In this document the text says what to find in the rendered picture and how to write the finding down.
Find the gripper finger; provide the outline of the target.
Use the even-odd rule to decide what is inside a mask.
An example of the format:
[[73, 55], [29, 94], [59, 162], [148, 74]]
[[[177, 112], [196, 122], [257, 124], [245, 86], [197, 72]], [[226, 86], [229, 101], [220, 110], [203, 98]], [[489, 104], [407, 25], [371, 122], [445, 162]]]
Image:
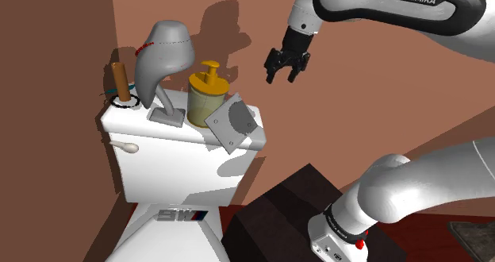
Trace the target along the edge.
[[273, 83], [274, 76], [278, 70], [284, 67], [285, 60], [283, 59], [283, 53], [279, 50], [272, 48], [264, 63], [264, 67], [267, 72], [266, 81], [269, 84]]
[[288, 81], [293, 83], [298, 74], [304, 71], [310, 59], [310, 53], [305, 52], [301, 55], [293, 56], [290, 61], [291, 72], [288, 76]]

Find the grey square plate with disc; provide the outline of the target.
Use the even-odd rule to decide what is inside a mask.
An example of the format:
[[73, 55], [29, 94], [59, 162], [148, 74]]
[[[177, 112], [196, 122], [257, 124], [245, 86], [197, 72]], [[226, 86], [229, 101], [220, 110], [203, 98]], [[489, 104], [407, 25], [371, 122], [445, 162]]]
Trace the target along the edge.
[[228, 154], [236, 149], [260, 151], [267, 142], [259, 115], [246, 105], [239, 93], [213, 111], [204, 122]]

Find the white toilet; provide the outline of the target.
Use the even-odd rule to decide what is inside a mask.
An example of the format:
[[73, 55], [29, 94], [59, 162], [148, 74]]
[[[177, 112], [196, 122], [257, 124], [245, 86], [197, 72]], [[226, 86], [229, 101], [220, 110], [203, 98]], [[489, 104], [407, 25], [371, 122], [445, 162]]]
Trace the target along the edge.
[[150, 121], [135, 100], [107, 108], [101, 123], [136, 209], [104, 262], [230, 262], [219, 209], [267, 141], [259, 109], [249, 111], [254, 131], [227, 152], [209, 129]]

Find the yellow soap dispenser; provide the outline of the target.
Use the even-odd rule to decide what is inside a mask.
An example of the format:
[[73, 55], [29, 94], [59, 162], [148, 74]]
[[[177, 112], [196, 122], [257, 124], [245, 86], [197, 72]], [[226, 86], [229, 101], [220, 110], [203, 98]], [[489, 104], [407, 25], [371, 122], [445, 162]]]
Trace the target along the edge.
[[205, 119], [224, 103], [229, 91], [229, 83], [217, 74], [220, 64], [214, 60], [205, 60], [202, 65], [207, 71], [193, 73], [189, 77], [187, 119], [190, 124], [207, 128]]

